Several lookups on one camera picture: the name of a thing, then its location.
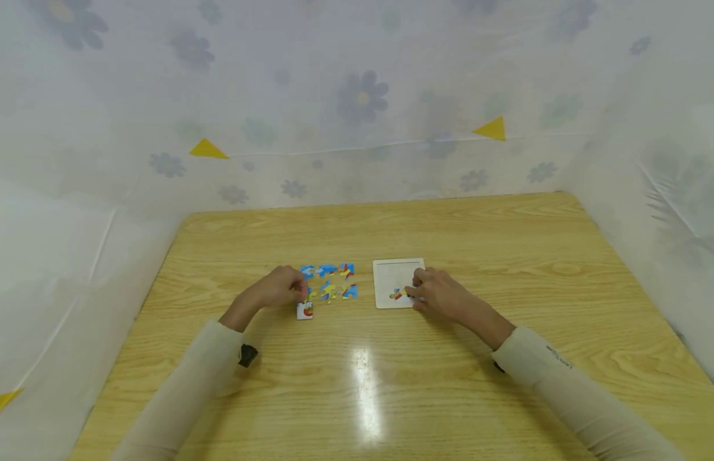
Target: white puzzle tray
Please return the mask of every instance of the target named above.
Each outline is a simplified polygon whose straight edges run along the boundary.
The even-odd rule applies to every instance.
[[[425,268],[422,257],[372,261],[377,309],[413,307],[413,299],[406,295],[404,287],[413,285],[417,268]]]

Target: long-sleeved shirt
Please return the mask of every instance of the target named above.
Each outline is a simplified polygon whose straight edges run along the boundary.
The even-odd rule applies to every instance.
[[[217,321],[208,322],[111,460],[174,460],[202,409],[234,372],[242,343],[242,334]],[[598,459],[684,460],[656,429],[534,331],[517,327],[492,358],[543,399]]]

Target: person's left hand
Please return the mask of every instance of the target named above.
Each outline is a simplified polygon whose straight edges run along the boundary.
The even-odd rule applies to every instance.
[[[278,266],[254,285],[242,291],[219,322],[243,332],[252,317],[265,306],[303,302],[308,297],[308,283],[302,272],[292,266]]]

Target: white curtain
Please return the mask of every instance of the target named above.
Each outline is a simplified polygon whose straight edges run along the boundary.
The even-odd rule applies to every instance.
[[[188,213],[554,190],[714,380],[714,0],[2,1],[0,460],[69,455]]]

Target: wood grain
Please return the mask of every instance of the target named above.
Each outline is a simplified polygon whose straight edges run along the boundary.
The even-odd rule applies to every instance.
[[[354,262],[356,300],[261,311],[260,351],[180,460],[590,459],[459,327],[376,310],[372,260],[424,257],[714,460],[714,387],[565,193],[198,213],[182,224],[73,460],[108,458],[207,319],[283,263]]]

